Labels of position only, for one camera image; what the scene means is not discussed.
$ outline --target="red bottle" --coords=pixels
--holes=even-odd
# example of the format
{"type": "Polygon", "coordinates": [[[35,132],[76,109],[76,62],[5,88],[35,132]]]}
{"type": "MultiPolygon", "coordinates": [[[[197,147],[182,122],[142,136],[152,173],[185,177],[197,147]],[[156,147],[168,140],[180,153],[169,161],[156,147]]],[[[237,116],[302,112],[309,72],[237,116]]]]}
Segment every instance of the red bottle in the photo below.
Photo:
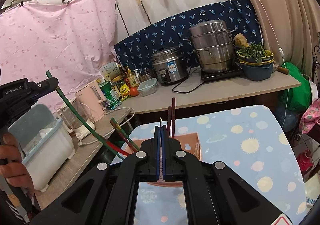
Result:
{"type": "Polygon", "coordinates": [[[306,150],[302,153],[300,153],[297,156],[297,162],[300,167],[301,173],[306,173],[308,170],[310,170],[313,166],[312,159],[311,159],[311,151],[306,150]]]}

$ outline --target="finger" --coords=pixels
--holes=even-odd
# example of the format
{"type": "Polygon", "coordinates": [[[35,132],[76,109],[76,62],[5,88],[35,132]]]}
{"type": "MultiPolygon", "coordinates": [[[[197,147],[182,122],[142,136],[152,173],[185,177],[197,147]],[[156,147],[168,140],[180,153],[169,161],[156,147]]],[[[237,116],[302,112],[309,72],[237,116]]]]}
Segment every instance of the finger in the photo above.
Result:
{"type": "Polygon", "coordinates": [[[6,144],[6,145],[13,145],[15,146],[16,148],[18,148],[18,142],[16,140],[16,138],[10,134],[10,133],[5,133],[3,135],[3,142],[6,144]]]}
{"type": "Polygon", "coordinates": [[[0,145],[0,159],[21,162],[22,157],[18,148],[12,145],[0,145]]]}
{"type": "Polygon", "coordinates": [[[33,196],[33,194],[35,193],[35,188],[33,186],[32,179],[27,174],[7,178],[7,182],[14,187],[26,188],[28,190],[29,196],[33,196]]]}
{"type": "Polygon", "coordinates": [[[0,166],[0,175],[2,175],[4,178],[9,178],[13,176],[19,176],[19,175],[29,175],[26,167],[18,162],[12,162],[6,165],[0,166]]]}

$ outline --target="red chopstick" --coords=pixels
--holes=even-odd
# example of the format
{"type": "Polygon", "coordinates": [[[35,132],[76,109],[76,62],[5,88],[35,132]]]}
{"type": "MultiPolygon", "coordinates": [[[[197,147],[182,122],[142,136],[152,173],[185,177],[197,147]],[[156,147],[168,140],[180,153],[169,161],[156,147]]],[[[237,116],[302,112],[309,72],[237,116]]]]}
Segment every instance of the red chopstick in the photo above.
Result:
{"type": "Polygon", "coordinates": [[[109,145],[113,150],[115,150],[115,151],[117,151],[117,152],[119,152],[119,153],[122,153],[122,154],[125,155],[125,156],[128,156],[128,155],[129,155],[128,152],[122,150],[121,148],[119,148],[118,146],[114,145],[114,144],[111,143],[110,141],[107,140],[106,143],[107,143],[107,145],[109,145]]]}
{"type": "Polygon", "coordinates": [[[168,137],[170,137],[171,115],[172,115],[172,106],[169,106],[168,107],[168,121],[167,121],[167,134],[168,134],[168,137]]]}
{"type": "Polygon", "coordinates": [[[172,139],[174,139],[174,131],[176,127],[176,98],[172,98],[172,139]]]}

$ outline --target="light blue tablecloth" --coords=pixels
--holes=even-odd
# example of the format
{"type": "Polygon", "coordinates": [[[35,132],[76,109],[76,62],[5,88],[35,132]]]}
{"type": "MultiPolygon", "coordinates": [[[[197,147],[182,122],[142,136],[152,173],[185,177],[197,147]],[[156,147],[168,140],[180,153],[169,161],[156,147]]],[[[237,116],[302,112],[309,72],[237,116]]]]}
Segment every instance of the light blue tablecloth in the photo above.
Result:
{"type": "MultiPolygon", "coordinates": [[[[151,123],[138,126],[130,138],[153,137],[151,123]]],[[[271,111],[250,106],[176,120],[176,135],[198,133],[202,161],[223,161],[293,225],[306,215],[303,178],[287,138],[271,111]]],[[[137,225],[188,224],[183,188],[140,183],[135,213],[137,225]]]]}

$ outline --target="table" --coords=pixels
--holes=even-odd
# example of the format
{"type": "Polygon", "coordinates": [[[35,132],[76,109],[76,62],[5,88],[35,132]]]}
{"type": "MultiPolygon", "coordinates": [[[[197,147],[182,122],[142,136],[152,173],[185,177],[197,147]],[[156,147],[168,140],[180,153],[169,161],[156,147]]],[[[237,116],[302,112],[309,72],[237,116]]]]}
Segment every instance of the table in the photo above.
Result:
{"type": "MultiPolygon", "coordinates": [[[[200,82],[199,72],[196,71],[176,90],[189,91],[199,85],[200,82]]],[[[256,96],[300,85],[301,83],[292,76],[275,71],[270,78],[263,81],[256,82],[246,78],[232,78],[206,83],[188,94],[173,93],[171,89],[174,86],[158,85],[156,93],[145,97],[139,95],[127,99],[123,102],[123,106],[132,107],[136,114],[142,114],[167,110],[168,106],[171,105],[172,97],[176,97],[176,108],[178,109],[256,96]]]]}
{"type": "MultiPolygon", "coordinates": [[[[130,138],[151,138],[158,125],[138,126],[130,138]]],[[[303,178],[287,138],[267,107],[257,105],[176,120],[176,135],[194,132],[200,140],[202,161],[226,163],[294,225],[304,218],[303,178]]],[[[183,188],[140,183],[135,213],[139,225],[163,225],[164,221],[181,225],[187,224],[186,219],[183,188]]]]}
{"type": "MultiPolygon", "coordinates": [[[[94,123],[96,126],[95,131],[100,135],[110,132],[113,128],[109,123],[110,119],[113,117],[117,122],[122,122],[129,112],[129,109],[123,109],[105,115],[102,119],[94,123]]],[[[95,137],[90,134],[82,141],[88,143],[93,140],[95,140],[95,137]]],[[[42,210],[74,184],[85,167],[90,163],[92,158],[102,147],[101,142],[78,147],[77,139],[75,138],[73,141],[76,149],[74,156],[70,160],[67,160],[56,172],[54,177],[49,182],[48,189],[44,193],[41,191],[35,192],[39,206],[42,210]]]]}

